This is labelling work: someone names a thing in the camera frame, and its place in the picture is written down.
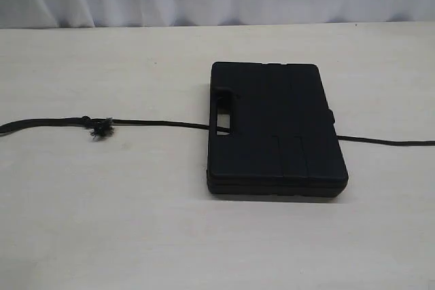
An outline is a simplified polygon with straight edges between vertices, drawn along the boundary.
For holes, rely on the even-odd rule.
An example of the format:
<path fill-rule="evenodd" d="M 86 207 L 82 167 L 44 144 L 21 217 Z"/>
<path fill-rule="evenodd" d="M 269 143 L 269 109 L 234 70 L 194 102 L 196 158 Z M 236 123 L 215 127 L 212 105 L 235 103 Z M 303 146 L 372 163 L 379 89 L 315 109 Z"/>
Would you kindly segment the black plastic carrying case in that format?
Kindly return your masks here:
<path fill-rule="evenodd" d="M 209 127 L 212 194 L 333 198 L 347 186 L 314 64 L 215 62 Z"/>

